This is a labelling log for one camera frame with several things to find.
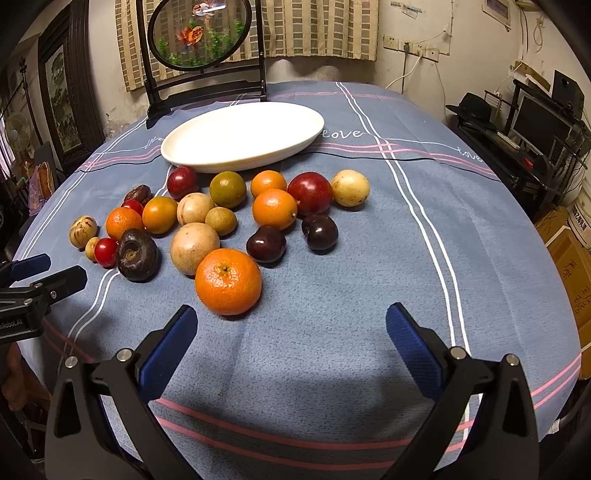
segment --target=red cherry tomato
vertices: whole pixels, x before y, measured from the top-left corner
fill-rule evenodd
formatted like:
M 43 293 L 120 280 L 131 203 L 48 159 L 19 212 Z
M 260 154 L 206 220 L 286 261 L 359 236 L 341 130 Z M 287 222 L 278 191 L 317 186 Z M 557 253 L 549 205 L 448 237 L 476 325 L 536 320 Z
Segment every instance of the red cherry tomato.
M 113 268 L 117 263 L 115 252 L 117 251 L 117 242 L 112 238 L 101 238 L 95 246 L 96 262 L 105 268 Z
M 144 206 L 140 202 L 138 202 L 137 200 L 134 200 L 134 199 L 129 199 L 129 200 L 124 201 L 121 206 L 135 210 L 136 212 L 139 213 L 140 216 L 144 212 Z

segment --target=blue gripper pad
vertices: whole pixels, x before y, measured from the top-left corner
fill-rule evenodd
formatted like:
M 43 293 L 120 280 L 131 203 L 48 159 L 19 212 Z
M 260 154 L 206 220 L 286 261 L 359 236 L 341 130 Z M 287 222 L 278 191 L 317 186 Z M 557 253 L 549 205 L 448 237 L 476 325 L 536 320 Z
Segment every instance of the blue gripper pad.
M 388 335 L 422 395 L 437 401 L 444 386 L 441 365 L 419 334 L 420 327 L 402 305 L 398 305 L 390 305 L 386 312 Z
M 197 314 L 192 308 L 186 308 L 139 372 L 139 394 L 146 403 L 162 396 L 196 334 Z
M 25 260 L 14 262 L 10 272 L 10 279 L 12 281 L 24 280 L 25 278 L 46 272 L 50 267 L 51 259 L 47 254 L 36 255 Z

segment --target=orange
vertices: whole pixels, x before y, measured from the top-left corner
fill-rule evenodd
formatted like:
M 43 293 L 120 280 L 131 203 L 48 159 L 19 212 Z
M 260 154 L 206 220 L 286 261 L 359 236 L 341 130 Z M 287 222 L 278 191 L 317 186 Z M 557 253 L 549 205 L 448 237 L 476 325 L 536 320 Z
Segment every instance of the orange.
M 146 203 L 142 220 L 150 233 L 168 232 L 177 221 L 177 202 L 170 197 L 154 197 Z
M 287 182 L 278 171 L 265 170 L 252 179 L 251 193 L 254 198 L 270 189 L 287 190 Z
M 240 250 L 219 248 L 197 267 L 195 291 L 213 313 L 240 315 L 256 303 L 261 289 L 261 270 Z
M 131 208 L 119 207 L 109 214 L 105 227 L 107 234 L 113 240 L 119 241 L 127 230 L 130 228 L 143 230 L 144 224 L 138 212 Z
M 297 203 L 287 192 L 271 189 L 261 193 L 252 204 L 252 216 L 259 225 L 279 230 L 289 227 L 297 215 Z

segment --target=monitor screen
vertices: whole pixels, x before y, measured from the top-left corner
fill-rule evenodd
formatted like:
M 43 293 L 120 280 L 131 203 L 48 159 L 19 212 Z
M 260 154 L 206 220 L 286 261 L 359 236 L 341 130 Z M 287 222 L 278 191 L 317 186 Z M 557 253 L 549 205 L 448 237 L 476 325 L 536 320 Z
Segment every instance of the monitor screen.
M 550 158 L 554 135 L 563 142 L 566 141 L 570 133 L 570 126 L 535 100 L 524 96 L 513 124 L 513 130 L 530 147 Z

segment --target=oval plate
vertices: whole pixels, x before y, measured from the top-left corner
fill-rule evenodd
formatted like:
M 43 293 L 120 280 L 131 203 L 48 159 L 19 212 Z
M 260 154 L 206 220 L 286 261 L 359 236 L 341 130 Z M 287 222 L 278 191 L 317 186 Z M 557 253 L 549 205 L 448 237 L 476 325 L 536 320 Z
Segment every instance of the oval plate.
M 324 128 L 311 108 L 282 102 L 227 106 L 179 125 L 160 152 L 173 165 L 203 173 L 249 170 L 291 157 Z

